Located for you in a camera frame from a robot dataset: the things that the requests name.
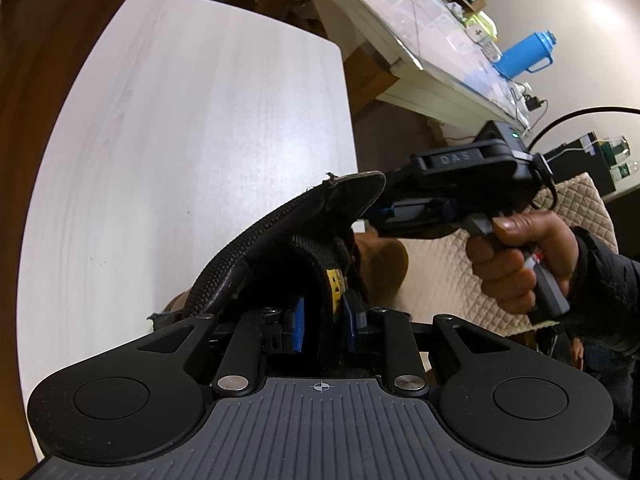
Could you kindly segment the black jacket sleeve forearm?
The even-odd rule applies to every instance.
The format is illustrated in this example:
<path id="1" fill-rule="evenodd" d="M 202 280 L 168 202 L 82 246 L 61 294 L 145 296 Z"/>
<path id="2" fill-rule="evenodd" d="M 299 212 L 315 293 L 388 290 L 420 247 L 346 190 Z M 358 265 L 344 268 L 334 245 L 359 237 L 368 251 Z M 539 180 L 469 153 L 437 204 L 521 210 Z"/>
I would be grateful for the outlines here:
<path id="1" fill-rule="evenodd" d="M 625 479 L 639 477 L 639 263 L 573 226 L 578 258 L 570 312 L 559 332 L 582 341 L 582 370 L 613 402 L 610 429 L 593 454 Z"/>

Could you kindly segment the person's right hand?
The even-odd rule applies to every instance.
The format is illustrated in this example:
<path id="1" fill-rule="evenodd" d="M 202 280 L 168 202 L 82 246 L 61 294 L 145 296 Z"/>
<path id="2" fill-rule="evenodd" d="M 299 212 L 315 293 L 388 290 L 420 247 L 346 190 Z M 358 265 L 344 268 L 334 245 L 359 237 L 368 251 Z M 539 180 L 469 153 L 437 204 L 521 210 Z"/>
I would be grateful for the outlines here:
<path id="1" fill-rule="evenodd" d="M 579 248 L 576 237 L 553 211 L 534 211 L 492 220 L 496 239 L 472 236 L 466 255 L 473 274 L 482 281 L 482 292 L 495 299 L 510 314 L 526 314 L 536 306 L 537 277 L 521 251 L 531 244 L 542 253 L 564 296 L 577 268 Z"/>

